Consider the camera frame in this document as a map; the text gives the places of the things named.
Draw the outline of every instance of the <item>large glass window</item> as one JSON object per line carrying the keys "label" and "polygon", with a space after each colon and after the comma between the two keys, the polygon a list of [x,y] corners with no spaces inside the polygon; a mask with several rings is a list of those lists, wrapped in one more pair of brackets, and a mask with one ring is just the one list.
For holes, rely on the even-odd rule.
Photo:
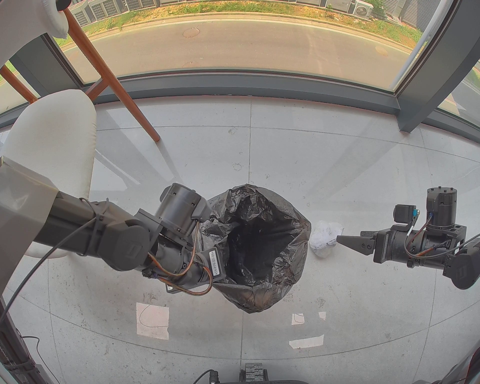
{"label": "large glass window", "polygon": [[[38,93],[27,83],[27,81],[18,73],[14,66],[8,61],[5,63],[7,68],[13,72],[13,74],[20,80],[30,91],[37,97]],[[15,91],[10,84],[0,75],[0,113],[3,113],[9,109],[17,107],[27,101]]]}
{"label": "large glass window", "polygon": [[[449,5],[448,0],[83,0],[70,10],[117,76],[253,68],[394,89]],[[98,79],[70,38],[57,43],[84,82]]]}
{"label": "large glass window", "polygon": [[438,108],[480,127],[480,61]]}

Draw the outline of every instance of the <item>gray tile floor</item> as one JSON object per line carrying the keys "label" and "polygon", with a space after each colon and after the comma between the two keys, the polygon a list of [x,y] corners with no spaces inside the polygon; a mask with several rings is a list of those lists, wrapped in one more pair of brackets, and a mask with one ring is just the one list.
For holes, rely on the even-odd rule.
{"label": "gray tile floor", "polygon": [[[138,104],[162,141],[121,104],[97,106],[91,200],[154,212],[172,182],[206,198],[249,182],[284,196],[313,225],[337,221],[354,235],[390,227],[395,204],[424,215],[426,189],[448,185],[458,189],[457,222],[468,234],[480,228],[480,146],[458,136],[427,126],[404,134],[392,116],[290,100]],[[35,262],[22,259],[6,299]],[[479,296],[480,284],[459,291],[441,272],[378,265],[337,246],[327,259],[309,253],[281,302],[246,314],[215,290],[171,296],[137,271],[66,257],[39,269],[12,317],[24,335],[42,338],[40,353],[62,383],[189,384],[210,368],[234,381],[241,364],[260,360],[274,380],[409,384],[442,378],[480,338]],[[136,303],[169,308],[168,340],[137,334]],[[292,325],[294,313],[305,323]],[[320,335],[321,346],[289,345]]]}

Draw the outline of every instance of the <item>curb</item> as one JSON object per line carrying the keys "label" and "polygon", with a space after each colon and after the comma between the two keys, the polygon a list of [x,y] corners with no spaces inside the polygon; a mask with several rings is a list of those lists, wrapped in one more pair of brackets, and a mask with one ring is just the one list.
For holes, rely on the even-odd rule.
{"label": "curb", "polygon": [[[323,25],[328,25],[328,26],[334,26],[335,28],[332,28],[333,30],[344,30],[345,32],[356,32],[356,34],[354,36],[356,37],[360,37],[362,38],[361,35],[366,35],[368,37],[373,37],[375,40],[379,41],[379,42],[385,42],[385,43],[389,43],[390,45],[393,45],[394,47],[393,48],[397,48],[399,50],[402,50],[404,51],[405,53],[408,53],[410,54],[411,51],[412,51],[412,48],[410,47],[407,47],[403,44],[400,44],[400,43],[397,43],[396,41],[393,41],[391,39],[388,39],[386,37],[381,37],[381,36],[378,36],[372,32],[368,32],[368,31],[363,31],[361,29],[357,29],[357,28],[353,28],[353,27],[350,27],[350,26],[347,26],[347,25],[341,25],[341,24],[337,24],[337,23],[333,23],[333,22],[329,22],[329,21],[320,21],[320,20],[316,20],[316,19],[311,19],[309,17],[303,17],[303,16],[290,16],[290,15],[281,15],[281,14],[276,14],[276,13],[261,13],[261,12],[205,12],[205,13],[190,13],[190,14],[186,14],[186,15],[177,15],[177,16],[168,16],[168,17],[164,17],[164,18],[161,18],[161,19],[157,19],[157,20],[147,20],[147,21],[141,21],[141,22],[137,22],[137,23],[131,23],[131,24],[126,24],[125,26],[123,26],[122,30],[119,31],[118,29],[114,29],[114,30],[109,30],[109,31],[105,31],[105,32],[101,32],[99,34],[96,34],[96,35],[92,35],[92,36],[89,36],[89,39],[90,41],[95,41],[95,40],[99,40],[101,38],[104,38],[104,37],[108,37],[108,36],[113,36],[113,35],[116,35],[116,34],[120,34],[121,32],[124,32],[124,31],[130,31],[130,30],[135,30],[135,29],[140,29],[142,26],[145,26],[146,24],[154,24],[154,23],[158,23],[159,25],[165,25],[165,24],[175,24],[175,22],[172,22],[172,23],[169,23],[168,21],[170,20],[175,20],[175,21],[178,21],[179,19],[186,19],[186,18],[193,18],[193,19],[197,19],[197,18],[205,18],[206,16],[263,16],[263,17],[277,17],[277,18],[281,18],[281,19],[291,19],[291,20],[301,20],[301,21],[307,21],[309,23],[315,23],[315,24],[323,24]],[[75,43],[70,43],[70,44],[67,44],[65,49],[63,50],[64,52],[71,49],[71,48],[74,48],[76,45]]]}

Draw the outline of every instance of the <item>chair seat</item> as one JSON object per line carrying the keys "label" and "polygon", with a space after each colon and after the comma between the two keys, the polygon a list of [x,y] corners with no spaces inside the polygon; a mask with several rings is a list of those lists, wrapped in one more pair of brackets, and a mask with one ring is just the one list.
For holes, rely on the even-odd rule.
{"label": "chair seat", "polygon": [[[88,198],[96,144],[96,111],[82,91],[69,89],[29,105],[12,126],[2,154],[48,177],[62,192]],[[43,257],[32,243],[25,253]],[[51,257],[69,252],[56,250]]]}

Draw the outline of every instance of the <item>trash can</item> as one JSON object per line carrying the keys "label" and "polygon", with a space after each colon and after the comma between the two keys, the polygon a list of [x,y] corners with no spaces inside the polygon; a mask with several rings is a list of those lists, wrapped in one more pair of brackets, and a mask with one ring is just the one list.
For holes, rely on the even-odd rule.
{"label": "trash can", "polygon": [[245,184],[209,200],[199,249],[217,247],[227,277],[214,283],[245,312],[261,312],[298,282],[307,257],[310,222],[283,197]]}

